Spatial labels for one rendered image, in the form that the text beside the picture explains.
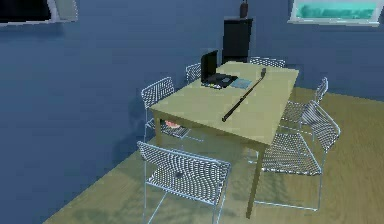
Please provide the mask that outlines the light blue book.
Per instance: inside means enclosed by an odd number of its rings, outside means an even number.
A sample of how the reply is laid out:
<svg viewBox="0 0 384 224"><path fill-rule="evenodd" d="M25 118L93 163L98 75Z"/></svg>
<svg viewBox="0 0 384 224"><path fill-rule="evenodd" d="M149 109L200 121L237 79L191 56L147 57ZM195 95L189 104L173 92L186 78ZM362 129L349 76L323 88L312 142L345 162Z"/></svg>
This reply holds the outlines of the light blue book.
<svg viewBox="0 0 384 224"><path fill-rule="evenodd" d="M233 81L230 84L230 86L234 88L247 89L250 84L251 84L250 80L237 78L235 81Z"/></svg>

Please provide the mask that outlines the black open laptop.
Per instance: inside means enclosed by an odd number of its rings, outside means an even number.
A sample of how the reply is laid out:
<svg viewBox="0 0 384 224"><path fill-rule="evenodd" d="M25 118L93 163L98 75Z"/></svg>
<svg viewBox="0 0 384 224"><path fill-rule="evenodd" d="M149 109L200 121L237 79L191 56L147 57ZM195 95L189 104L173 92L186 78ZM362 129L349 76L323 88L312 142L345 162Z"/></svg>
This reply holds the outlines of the black open laptop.
<svg viewBox="0 0 384 224"><path fill-rule="evenodd" d="M217 53L217 50L213 50L201 57L201 84L214 89L222 89L234 82L237 76L216 71Z"/></svg>

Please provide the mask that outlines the white framed window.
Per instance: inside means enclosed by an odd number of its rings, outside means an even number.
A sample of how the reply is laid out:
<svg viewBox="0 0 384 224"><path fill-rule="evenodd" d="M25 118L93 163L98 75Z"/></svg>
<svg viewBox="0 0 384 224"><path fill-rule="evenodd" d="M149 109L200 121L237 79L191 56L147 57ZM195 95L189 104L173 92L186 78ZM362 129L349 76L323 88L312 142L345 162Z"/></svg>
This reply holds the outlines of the white framed window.
<svg viewBox="0 0 384 224"><path fill-rule="evenodd" d="M288 23L378 27L384 0L293 0Z"/></svg>

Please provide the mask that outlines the olive green wooden table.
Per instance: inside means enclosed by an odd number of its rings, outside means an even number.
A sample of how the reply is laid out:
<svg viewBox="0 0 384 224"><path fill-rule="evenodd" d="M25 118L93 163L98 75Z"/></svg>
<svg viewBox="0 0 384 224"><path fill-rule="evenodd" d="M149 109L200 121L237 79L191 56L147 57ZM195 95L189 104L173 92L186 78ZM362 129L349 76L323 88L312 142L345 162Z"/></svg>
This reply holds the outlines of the olive green wooden table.
<svg viewBox="0 0 384 224"><path fill-rule="evenodd" d="M227 121L222 122L222 117L261 77L262 68L267 69L264 79ZM160 122L168 120L187 128L201 128L221 134L259 153L246 211L246 216L250 217L265 150L270 147L276 134L299 72L232 61L221 65L217 71L250 80L251 85L247 89L227 87L216 90L203 87L200 81L195 81L160 100L150 110L156 133L160 132Z"/></svg>

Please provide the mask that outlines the black tall cabinet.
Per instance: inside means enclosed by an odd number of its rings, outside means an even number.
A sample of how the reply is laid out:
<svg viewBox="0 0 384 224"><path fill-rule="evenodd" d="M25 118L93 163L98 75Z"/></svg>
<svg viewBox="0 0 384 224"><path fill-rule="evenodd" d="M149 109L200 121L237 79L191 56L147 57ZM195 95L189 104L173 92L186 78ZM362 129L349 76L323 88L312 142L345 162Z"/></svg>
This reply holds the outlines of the black tall cabinet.
<svg viewBox="0 0 384 224"><path fill-rule="evenodd" d="M222 63L247 62L253 19L227 19L224 21Z"/></svg>

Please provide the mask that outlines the dark framed window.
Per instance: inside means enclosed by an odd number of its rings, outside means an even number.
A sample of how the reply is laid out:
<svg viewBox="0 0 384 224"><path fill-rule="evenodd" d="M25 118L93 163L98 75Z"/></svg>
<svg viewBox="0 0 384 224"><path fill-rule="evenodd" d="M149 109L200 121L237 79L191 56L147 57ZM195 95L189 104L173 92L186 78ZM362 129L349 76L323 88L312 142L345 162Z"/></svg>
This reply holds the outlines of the dark framed window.
<svg viewBox="0 0 384 224"><path fill-rule="evenodd" d="M0 0L0 27L77 20L76 0Z"/></svg>

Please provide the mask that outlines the black baseball bat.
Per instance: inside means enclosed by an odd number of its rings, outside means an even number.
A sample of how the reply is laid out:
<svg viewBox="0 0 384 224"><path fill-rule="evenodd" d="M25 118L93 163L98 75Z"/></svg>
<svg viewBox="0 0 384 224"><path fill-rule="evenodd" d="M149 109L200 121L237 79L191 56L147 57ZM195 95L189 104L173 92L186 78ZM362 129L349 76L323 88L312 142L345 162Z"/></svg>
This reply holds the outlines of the black baseball bat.
<svg viewBox="0 0 384 224"><path fill-rule="evenodd" d="M260 78L257 82L238 100L238 102L222 117L222 122L226 122L227 119L233 114L233 112L241 105L241 103L247 98L247 96L253 91L253 89L264 79L267 69L262 68Z"/></svg>

